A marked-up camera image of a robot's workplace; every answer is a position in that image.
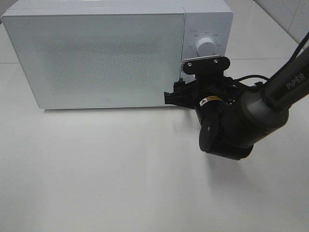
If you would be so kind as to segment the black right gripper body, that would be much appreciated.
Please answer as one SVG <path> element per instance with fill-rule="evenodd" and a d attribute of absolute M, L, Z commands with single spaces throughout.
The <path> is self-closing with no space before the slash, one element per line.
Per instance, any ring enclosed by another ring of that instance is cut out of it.
<path fill-rule="evenodd" d="M 205 97 L 217 96 L 224 103 L 232 105 L 235 113 L 239 114 L 241 90 L 232 78 L 224 76 L 229 66 L 230 60 L 227 57 L 186 62 L 184 73 L 194 75 L 195 80 L 186 83 L 180 78 L 174 83 L 172 93 L 164 93 L 165 104 L 194 109 L 201 106 L 200 102 Z"/>

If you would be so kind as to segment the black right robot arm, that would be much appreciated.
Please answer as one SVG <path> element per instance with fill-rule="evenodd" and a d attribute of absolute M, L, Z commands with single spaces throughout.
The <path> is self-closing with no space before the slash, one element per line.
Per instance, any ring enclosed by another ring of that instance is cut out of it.
<path fill-rule="evenodd" d="M 283 127 L 289 109 L 309 93 L 309 38 L 305 36 L 291 58 L 270 78 L 259 75 L 253 86 L 243 78 L 224 75 L 230 60 L 224 56 L 185 59 L 182 78 L 173 92 L 165 92 L 165 104 L 194 109 L 200 123 L 201 151 L 232 160 L 246 158 L 255 143 Z"/>

